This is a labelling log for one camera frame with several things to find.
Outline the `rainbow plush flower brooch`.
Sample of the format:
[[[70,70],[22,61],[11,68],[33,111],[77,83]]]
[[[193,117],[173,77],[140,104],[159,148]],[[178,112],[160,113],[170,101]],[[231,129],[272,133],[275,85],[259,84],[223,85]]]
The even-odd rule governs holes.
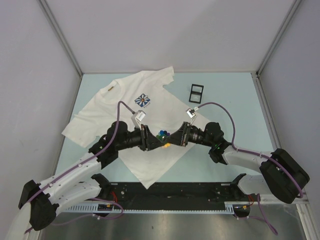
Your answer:
[[[166,130],[160,130],[159,132],[158,132],[158,134],[156,135],[156,138],[158,139],[158,140],[160,140],[160,141],[164,141],[167,137],[169,137],[170,136],[170,133],[169,132],[167,132]],[[166,148],[169,148],[171,146],[171,144],[170,143],[165,143],[163,146],[162,146],[162,148],[164,148],[164,149],[166,149]]]

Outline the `white t-shirt with daisy print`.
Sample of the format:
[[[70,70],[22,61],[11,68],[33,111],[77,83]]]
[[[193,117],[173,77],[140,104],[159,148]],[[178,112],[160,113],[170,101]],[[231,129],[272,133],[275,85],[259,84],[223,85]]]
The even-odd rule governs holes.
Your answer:
[[[97,137],[106,134],[117,119],[125,122],[129,131],[143,124],[153,135],[160,131],[172,134],[183,122],[191,120],[186,113],[188,106],[164,89],[173,80],[174,69],[171,66],[114,79],[75,114],[62,134],[86,148]],[[151,151],[134,147],[121,150],[119,158],[148,189],[193,147],[193,143]]]

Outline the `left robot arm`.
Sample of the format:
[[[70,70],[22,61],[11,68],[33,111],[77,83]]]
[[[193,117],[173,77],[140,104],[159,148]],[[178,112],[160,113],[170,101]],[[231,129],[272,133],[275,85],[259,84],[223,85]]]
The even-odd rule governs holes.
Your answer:
[[[30,180],[24,184],[19,212],[5,239],[26,240],[30,231],[46,228],[68,207],[88,199],[107,199],[110,183],[100,172],[118,158],[119,151],[134,147],[151,151],[164,146],[169,136],[165,130],[155,136],[143,124],[128,131],[125,122],[115,121],[88,153],[64,172],[39,183]]]

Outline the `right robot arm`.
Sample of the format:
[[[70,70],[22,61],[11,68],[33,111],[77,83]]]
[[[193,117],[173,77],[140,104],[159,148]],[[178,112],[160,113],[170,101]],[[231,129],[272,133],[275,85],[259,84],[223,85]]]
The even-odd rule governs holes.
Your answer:
[[[217,122],[209,122],[204,130],[184,122],[170,135],[160,138],[166,144],[185,147],[188,143],[209,147],[211,160],[217,164],[240,166],[259,173],[259,179],[243,176],[230,188],[231,196],[242,201],[250,194],[260,194],[266,188],[267,194],[291,204],[303,198],[303,188],[310,181],[309,175],[284,149],[273,152],[255,152],[236,147],[234,142],[224,138],[224,132]]]

